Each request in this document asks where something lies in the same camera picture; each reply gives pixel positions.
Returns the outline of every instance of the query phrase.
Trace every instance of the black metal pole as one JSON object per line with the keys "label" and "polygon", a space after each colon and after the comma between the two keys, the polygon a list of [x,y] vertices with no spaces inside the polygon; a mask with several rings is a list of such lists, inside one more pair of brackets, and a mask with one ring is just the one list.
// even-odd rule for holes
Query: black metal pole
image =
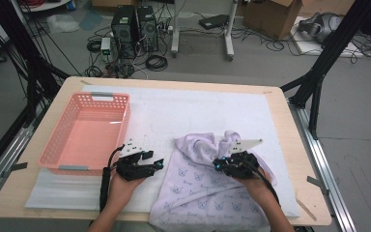
{"label": "black metal pole", "polygon": [[316,129],[324,78],[364,20],[370,15],[371,0],[356,0],[335,33],[328,40],[325,49],[321,52],[312,69],[306,75],[281,87],[282,91],[286,92],[299,86],[297,92],[290,98],[290,103],[299,108],[305,108],[306,102],[312,96],[309,129],[314,139],[318,139]]}

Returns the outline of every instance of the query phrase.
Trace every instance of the human hand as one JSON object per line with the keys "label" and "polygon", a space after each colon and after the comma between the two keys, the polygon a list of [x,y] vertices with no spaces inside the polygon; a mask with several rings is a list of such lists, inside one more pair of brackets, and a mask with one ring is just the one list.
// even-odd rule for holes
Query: human hand
{"label": "human hand", "polygon": [[146,180],[138,179],[126,181],[118,173],[114,174],[110,181],[110,191],[107,198],[106,207],[113,207],[122,210],[128,204],[134,190]]}

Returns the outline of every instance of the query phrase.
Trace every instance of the cardboard box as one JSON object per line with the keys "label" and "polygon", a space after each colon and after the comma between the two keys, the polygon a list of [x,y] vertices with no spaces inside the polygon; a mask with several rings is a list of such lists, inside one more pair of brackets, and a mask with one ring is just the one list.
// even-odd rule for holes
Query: cardboard box
{"label": "cardboard box", "polygon": [[137,0],[92,0],[92,6],[95,8],[116,9],[119,5],[134,5],[138,6]]}
{"label": "cardboard box", "polygon": [[250,2],[246,6],[243,25],[262,34],[281,40],[288,36],[300,8],[313,0],[267,0],[263,3]]}

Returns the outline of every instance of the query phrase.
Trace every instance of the white towel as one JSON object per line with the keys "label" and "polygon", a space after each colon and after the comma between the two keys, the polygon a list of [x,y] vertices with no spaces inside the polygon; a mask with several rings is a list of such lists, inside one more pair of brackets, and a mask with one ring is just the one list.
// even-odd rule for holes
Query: white towel
{"label": "white towel", "polygon": [[[261,207],[246,188],[233,178],[214,170],[213,160],[229,157],[233,141],[241,140],[227,131],[218,144],[212,133],[188,134],[175,140],[157,201],[149,222],[164,231],[252,230],[268,225]],[[276,180],[260,156],[260,165]]]}

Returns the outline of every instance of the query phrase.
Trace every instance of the wooden table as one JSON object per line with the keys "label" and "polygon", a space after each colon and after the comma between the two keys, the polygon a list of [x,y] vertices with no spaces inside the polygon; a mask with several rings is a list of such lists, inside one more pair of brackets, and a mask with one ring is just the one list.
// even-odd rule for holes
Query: wooden table
{"label": "wooden table", "polygon": [[[321,190],[306,181],[315,178],[300,134],[282,91],[277,87],[173,82],[132,79],[106,79],[70,77],[63,84],[53,104],[31,138],[18,163],[28,162],[26,169],[14,171],[0,191],[0,218],[75,218],[93,219],[96,211],[26,209],[25,203],[34,187],[40,168],[38,158],[52,130],[66,106],[71,93],[81,91],[85,85],[109,85],[123,87],[162,88],[179,90],[203,90],[265,95],[288,172],[300,205],[300,217],[290,218],[294,225],[328,225],[331,223],[327,203]],[[121,213],[120,220],[148,221],[149,214]]]}

